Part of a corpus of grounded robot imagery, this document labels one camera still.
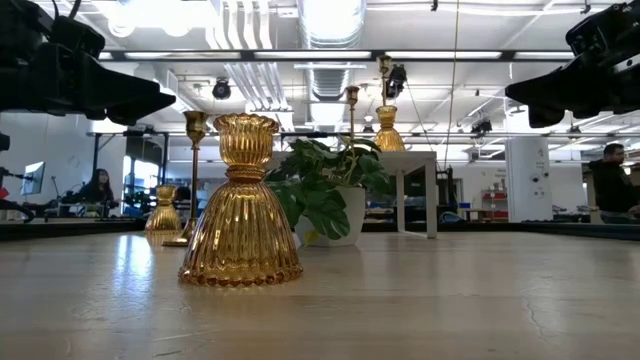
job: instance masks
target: ribbed glass vase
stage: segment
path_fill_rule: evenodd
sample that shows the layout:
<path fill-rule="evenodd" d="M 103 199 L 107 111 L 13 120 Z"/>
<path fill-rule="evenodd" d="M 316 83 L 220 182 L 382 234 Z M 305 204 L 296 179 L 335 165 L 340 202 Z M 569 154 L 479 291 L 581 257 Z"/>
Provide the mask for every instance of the ribbed glass vase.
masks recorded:
<path fill-rule="evenodd" d="M 158 206 L 151 213 L 144 231 L 150 235 L 178 234 L 182 230 L 180 217 L 173 208 L 173 199 L 176 196 L 176 187 L 173 185 L 159 185 L 156 187 Z"/>
<path fill-rule="evenodd" d="M 215 119 L 229 181 L 198 219 L 182 281 L 199 285 L 278 284 L 302 274 L 291 228 L 263 182 L 277 123 L 267 117 L 229 114 Z"/>
<path fill-rule="evenodd" d="M 393 128 L 396 121 L 396 112 L 398 108 L 395 106 L 380 106 L 376 109 L 378 120 L 380 121 L 380 131 L 376 134 L 373 141 L 380 147 L 382 151 L 404 151 L 404 142 L 400 134 Z"/>

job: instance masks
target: man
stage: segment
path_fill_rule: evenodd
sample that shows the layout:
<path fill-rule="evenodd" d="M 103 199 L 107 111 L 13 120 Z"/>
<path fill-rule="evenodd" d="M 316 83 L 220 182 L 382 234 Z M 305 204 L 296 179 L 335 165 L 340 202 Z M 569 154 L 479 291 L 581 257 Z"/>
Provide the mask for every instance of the man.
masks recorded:
<path fill-rule="evenodd" d="M 624 147 L 609 144 L 604 148 L 604 158 L 589 163 L 593 171 L 596 205 L 606 224 L 638 224 L 634 216 L 640 213 L 638 196 L 631 180 L 620 167 L 624 162 Z"/>

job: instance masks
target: white pillar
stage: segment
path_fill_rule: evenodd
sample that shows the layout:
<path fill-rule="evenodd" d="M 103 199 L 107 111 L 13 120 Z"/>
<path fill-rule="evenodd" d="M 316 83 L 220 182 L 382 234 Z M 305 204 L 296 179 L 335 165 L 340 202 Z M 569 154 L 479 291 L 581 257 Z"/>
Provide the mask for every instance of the white pillar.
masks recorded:
<path fill-rule="evenodd" d="M 405 216 L 404 216 L 404 172 L 402 170 L 396 170 L 396 197 L 398 208 L 398 232 L 405 231 Z"/>
<path fill-rule="evenodd" d="M 436 159 L 427 160 L 424 166 L 425 202 L 427 209 L 427 238 L 435 239 L 438 234 L 438 198 L 436 196 Z"/>
<path fill-rule="evenodd" d="M 509 221 L 552 220 L 547 139 L 508 139 L 506 157 Z"/>

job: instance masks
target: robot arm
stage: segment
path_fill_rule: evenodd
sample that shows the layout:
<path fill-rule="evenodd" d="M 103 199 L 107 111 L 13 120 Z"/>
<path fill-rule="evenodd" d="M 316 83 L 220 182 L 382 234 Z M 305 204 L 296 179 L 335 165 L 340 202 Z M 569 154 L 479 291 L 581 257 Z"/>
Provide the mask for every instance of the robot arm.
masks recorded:
<path fill-rule="evenodd" d="M 103 68 L 97 58 L 104 45 L 101 35 L 71 18 L 51 19 L 27 0 L 0 0 L 0 111 L 135 125 L 175 102 L 153 81 Z"/>
<path fill-rule="evenodd" d="M 566 110 L 586 119 L 601 111 L 640 109 L 640 1 L 614 4 L 566 35 L 575 58 L 556 71 L 507 86 L 506 95 L 529 106 L 533 128 L 559 123 Z"/>

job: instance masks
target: brass candlestick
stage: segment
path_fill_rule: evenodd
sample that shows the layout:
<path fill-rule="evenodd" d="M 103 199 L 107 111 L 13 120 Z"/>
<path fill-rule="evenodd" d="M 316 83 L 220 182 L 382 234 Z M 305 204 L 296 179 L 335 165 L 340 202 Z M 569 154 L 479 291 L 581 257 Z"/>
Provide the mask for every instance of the brass candlestick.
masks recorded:
<path fill-rule="evenodd" d="M 180 217 L 172 204 L 175 196 L 176 187 L 173 185 L 158 185 L 156 187 L 158 205 L 144 226 L 147 235 L 170 235 L 180 231 L 182 228 Z"/>
<path fill-rule="evenodd" d="M 398 108 L 392 105 L 387 106 L 387 80 L 391 68 L 391 57 L 379 56 L 378 65 L 380 74 L 382 74 L 382 106 L 376 109 L 380 121 L 380 131 L 373 141 L 382 151 L 404 151 L 404 142 L 400 134 L 393 128 Z"/>
<path fill-rule="evenodd" d="M 185 111 L 182 115 L 187 120 L 187 136 L 191 139 L 191 150 L 193 151 L 193 162 L 191 164 L 191 214 L 182 233 L 174 239 L 163 241 L 162 246 L 186 247 L 198 222 L 198 151 L 200 151 L 200 141 L 204 139 L 207 132 L 207 119 L 209 119 L 210 115 L 202 111 Z"/>
<path fill-rule="evenodd" d="M 263 182 L 278 124 L 267 117 L 215 119 L 229 181 L 200 216 L 178 276 L 210 286 L 277 284 L 302 274 L 291 228 L 278 198 Z"/>
<path fill-rule="evenodd" d="M 346 90 L 347 103 L 349 103 L 349 112 L 351 113 L 351 140 L 353 140 L 356 137 L 354 113 L 356 111 L 355 106 L 358 103 L 358 91 L 360 91 L 360 88 L 357 86 L 349 86 Z"/>

